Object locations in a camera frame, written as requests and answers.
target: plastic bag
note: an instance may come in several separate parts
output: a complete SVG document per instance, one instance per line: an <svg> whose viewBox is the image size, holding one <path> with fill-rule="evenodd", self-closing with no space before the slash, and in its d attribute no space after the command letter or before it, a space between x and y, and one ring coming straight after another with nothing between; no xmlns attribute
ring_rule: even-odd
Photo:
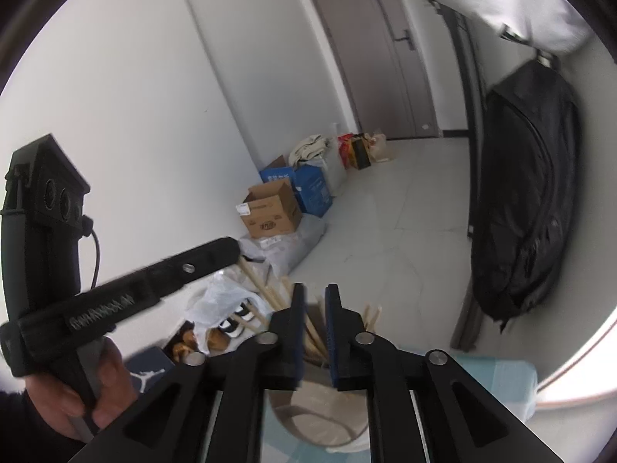
<svg viewBox="0 0 617 463"><path fill-rule="evenodd" d="M386 136L380 130L376 131L369 137L371 159L374 162L388 162L392 160L392 156L388 151Z"/></svg>
<svg viewBox="0 0 617 463"><path fill-rule="evenodd" d="M352 133L339 135L339 155L343 166L348 169L351 165L349 162L349 152L351 151L351 138L354 137Z"/></svg>
<svg viewBox="0 0 617 463"><path fill-rule="evenodd" d="M185 317L195 323L193 332L202 352L209 354L208 330L217 327L247 299L262 315L272 313L272 309L261 297L233 281L221 270L209 278L206 290L202 289L189 301Z"/></svg>
<svg viewBox="0 0 617 463"><path fill-rule="evenodd" d="M300 264L318 244L325 231L326 223L323 219L304 214L294 233L258 239L242 237L239 243L244 255L268 261L274 276L281 278L289 275Z"/></svg>
<svg viewBox="0 0 617 463"><path fill-rule="evenodd" d="M328 148L322 155L314 157L309 161L303 162L302 165L312 165L319 167L323 171L323 177L326 179L328 191L335 197L340 195L341 187L347 179L347 171L341 160L339 152L334 147L334 142L329 140Z"/></svg>
<svg viewBox="0 0 617 463"><path fill-rule="evenodd" d="M246 254L246 256L255 259L255 261L250 261L249 265L253 270L255 276L263 282L264 285L268 284L268 273L270 272L270 263L257 256ZM246 273L243 272L238 265L229 266L223 270L223 273L230 278L234 282L238 283L245 289L251 292L259 292L259 289L255 287L255 284L252 283L251 279L246 276Z"/></svg>

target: brown door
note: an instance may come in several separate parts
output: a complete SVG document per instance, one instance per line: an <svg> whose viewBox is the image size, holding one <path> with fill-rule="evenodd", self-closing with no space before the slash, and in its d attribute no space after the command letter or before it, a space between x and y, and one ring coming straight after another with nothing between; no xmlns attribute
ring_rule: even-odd
<svg viewBox="0 0 617 463"><path fill-rule="evenodd" d="M360 128L389 139L437 135L400 0L314 0Z"/></svg>

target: metal screw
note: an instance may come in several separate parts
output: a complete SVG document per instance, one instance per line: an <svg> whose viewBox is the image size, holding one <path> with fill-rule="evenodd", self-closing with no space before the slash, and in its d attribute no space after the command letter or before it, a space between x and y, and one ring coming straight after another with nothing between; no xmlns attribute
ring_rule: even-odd
<svg viewBox="0 0 617 463"><path fill-rule="evenodd" d="M184 357L183 361L186 365L192 365L193 367L197 367L198 365L202 365L206 361L206 356L203 353L190 352L186 357Z"/></svg>
<svg viewBox="0 0 617 463"><path fill-rule="evenodd" d="M358 333L356 334L356 342L361 345L372 345L375 340L375 336L371 333Z"/></svg>
<svg viewBox="0 0 617 463"><path fill-rule="evenodd" d="M443 365L448 361L448 355L446 355L442 351L436 350L434 352L431 352L431 354L428 356L428 359L431 363L435 365Z"/></svg>
<svg viewBox="0 0 617 463"><path fill-rule="evenodd" d="M257 342L260 345L273 345L278 341L278 336L271 332L264 332L257 335Z"/></svg>

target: hand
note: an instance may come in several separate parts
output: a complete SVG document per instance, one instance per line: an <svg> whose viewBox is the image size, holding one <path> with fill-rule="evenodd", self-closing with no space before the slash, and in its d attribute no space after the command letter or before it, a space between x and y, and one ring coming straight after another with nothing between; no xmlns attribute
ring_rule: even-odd
<svg viewBox="0 0 617 463"><path fill-rule="evenodd" d="M101 397L92 418L99 428L105 428L137 398L120 351L109 338L105 338L97 373L101 380ZM85 407L73 389L51 374L38 373L26 377L26 390L36 410L51 428L65 437L79 440L69 418L83 416Z"/></svg>

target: black backpack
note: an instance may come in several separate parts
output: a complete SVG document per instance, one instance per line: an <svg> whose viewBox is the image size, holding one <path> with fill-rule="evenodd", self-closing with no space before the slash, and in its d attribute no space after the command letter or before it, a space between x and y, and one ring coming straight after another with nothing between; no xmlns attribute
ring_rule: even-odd
<svg viewBox="0 0 617 463"><path fill-rule="evenodd" d="M471 271L478 304L505 326L538 305L557 279L581 128L572 87L537 60L495 86L486 101Z"/></svg>

